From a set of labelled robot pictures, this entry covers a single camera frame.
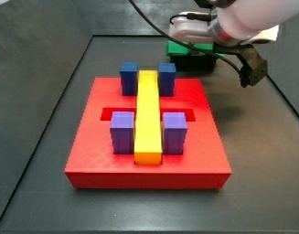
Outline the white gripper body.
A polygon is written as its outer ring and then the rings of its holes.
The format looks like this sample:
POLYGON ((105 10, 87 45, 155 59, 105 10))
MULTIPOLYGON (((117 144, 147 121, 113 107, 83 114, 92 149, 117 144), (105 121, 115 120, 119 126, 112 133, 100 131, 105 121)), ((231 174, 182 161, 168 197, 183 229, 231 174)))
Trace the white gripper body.
POLYGON ((182 12, 170 17, 168 36, 180 42, 212 44, 216 42, 222 45, 247 45, 264 44, 275 42, 278 39, 278 27, 271 27, 259 32, 259 34, 248 39, 228 39, 219 42, 207 31, 208 22, 202 18, 207 13, 182 12))

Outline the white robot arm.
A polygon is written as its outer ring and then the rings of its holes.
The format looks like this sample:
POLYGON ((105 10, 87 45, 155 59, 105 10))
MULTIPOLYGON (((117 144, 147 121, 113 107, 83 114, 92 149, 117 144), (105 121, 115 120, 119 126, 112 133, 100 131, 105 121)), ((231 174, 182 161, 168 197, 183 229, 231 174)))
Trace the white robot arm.
POLYGON ((299 14, 299 0, 195 0, 199 12, 170 20, 168 35, 191 43, 234 47, 275 41, 278 25, 299 14))

